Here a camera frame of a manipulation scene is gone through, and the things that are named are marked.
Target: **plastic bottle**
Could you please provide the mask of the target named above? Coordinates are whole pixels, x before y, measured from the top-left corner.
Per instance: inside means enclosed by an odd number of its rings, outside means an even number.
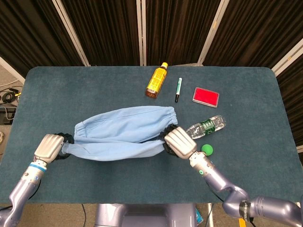
[[[155,70],[155,72],[153,73],[153,76],[151,77],[151,80],[148,83],[146,91],[145,91],[145,94],[148,97],[156,98],[158,96],[158,93],[161,90],[163,81],[166,78],[167,66],[168,66],[168,64],[166,62],[163,62],[161,67],[157,68]]]
[[[222,116],[217,115],[204,122],[194,124],[186,130],[186,133],[194,140],[214,131],[218,131],[224,128],[225,125],[225,119],[223,119]]]

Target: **black curtain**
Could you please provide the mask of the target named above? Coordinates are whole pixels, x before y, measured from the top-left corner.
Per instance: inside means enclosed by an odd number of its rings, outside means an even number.
[[[277,76],[296,146],[303,145],[303,55]]]
[[[0,0],[0,31],[0,56],[23,77],[39,65],[82,65],[52,1]]]
[[[220,0],[146,0],[147,65],[197,63]]]
[[[63,0],[93,65],[140,65],[136,0]]]
[[[302,0],[230,0],[203,65],[272,68],[302,38]]]

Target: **orange bottle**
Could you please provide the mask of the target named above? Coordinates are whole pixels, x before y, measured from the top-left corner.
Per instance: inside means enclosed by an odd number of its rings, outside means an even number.
[[[148,97],[156,98],[158,96],[158,93],[160,92],[162,84],[166,78],[167,66],[168,64],[166,62],[163,62],[161,67],[157,68],[153,73],[153,76],[151,77],[151,80],[148,83],[145,91],[145,94]]]

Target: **green ball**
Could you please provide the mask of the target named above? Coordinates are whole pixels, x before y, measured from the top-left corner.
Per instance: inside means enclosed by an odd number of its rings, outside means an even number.
[[[206,156],[210,156],[214,149],[212,146],[210,146],[209,144],[204,144],[202,147],[201,147],[201,151],[202,152],[205,152],[206,153]]]

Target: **table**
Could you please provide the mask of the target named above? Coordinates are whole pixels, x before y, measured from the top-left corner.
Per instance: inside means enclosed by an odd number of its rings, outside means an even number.
[[[0,165],[0,202],[32,161],[47,133],[73,134],[74,125],[99,113],[140,105],[173,106],[187,128],[215,115],[224,129],[197,140],[211,144],[210,159],[251,197],[298,201],[303,188],[298,159],[274,73],[268,68],[168,67],[157,99],[144,95],[156,67],[36,67],[25,82]],[[178,78],[179,102],[175,103]],[[192,102],[195,87],[220,93],[217,108]],[[182,160],[154,157],[98,162],[70,156],[48,165],[30,202],[216,202],[202,177]]]

